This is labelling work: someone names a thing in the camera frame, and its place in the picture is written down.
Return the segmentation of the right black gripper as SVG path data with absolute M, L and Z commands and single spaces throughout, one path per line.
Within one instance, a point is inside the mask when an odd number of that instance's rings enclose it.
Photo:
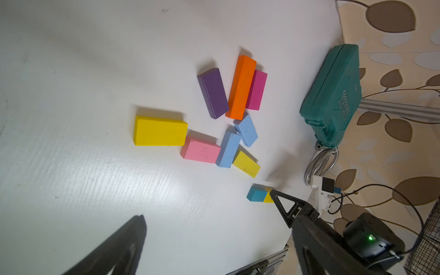
M 379 218 L 363 213 L 349 222 L 343 237 L 367 268 L 391 268 L 404 258 L 404 242 Z

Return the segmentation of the small yellow block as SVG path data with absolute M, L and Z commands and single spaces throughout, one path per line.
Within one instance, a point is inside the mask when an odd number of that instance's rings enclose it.
M 266 196 L 265 196 L 265 198 L 264 198 L 263 203 L 266 203 L 266 204 L 273 204 L 274 201 L 273 201 L 272 197 L 270 196 L 270 192 L 271 192 L 273 189 L 272 189 L 271 187 L 265 187 L 264 189 L 265 189 L 265 191 L 267 192 L 267 194 L 266 194 Z

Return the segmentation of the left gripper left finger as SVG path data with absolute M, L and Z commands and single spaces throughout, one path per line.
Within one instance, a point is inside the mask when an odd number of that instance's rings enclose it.
M 146 235 L 144 216 L 135 215 L 65 274 L 134 275 Z

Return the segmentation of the long yellow block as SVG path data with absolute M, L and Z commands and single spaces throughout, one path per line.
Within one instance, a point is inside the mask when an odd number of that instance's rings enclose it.
M 233 165 L 252 178 L 255 178 L 261 169 L 261 167 L 243 151 L 238 151 Z

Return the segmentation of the teal block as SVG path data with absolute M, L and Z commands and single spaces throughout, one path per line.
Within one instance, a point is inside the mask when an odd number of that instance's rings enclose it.
M 251 187 L 246 198 L 251 202 L 263 202 L 268 191 L 262 187 Z

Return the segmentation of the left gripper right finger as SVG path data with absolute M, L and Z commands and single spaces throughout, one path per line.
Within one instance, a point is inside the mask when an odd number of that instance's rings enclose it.
M 270 197 L 288 228 L 304 275 L 377 275 L 348 251 L 336 230 L 324 222 L 308 202 L 272 190 Z

